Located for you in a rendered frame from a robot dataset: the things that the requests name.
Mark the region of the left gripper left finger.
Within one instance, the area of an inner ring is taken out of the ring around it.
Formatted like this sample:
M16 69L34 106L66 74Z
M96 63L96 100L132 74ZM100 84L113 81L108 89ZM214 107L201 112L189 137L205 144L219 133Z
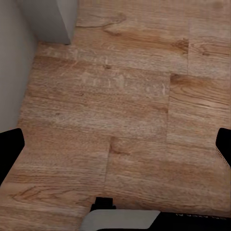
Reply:
M0 133L0 186L24 146L25 141L21 128Z

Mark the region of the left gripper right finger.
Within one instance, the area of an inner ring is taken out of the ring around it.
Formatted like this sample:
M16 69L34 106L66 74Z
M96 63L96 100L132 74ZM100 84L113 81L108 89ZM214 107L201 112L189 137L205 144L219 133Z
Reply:
M216 146L222 153L226 161L231 167L231 130L220 128L218 131Z

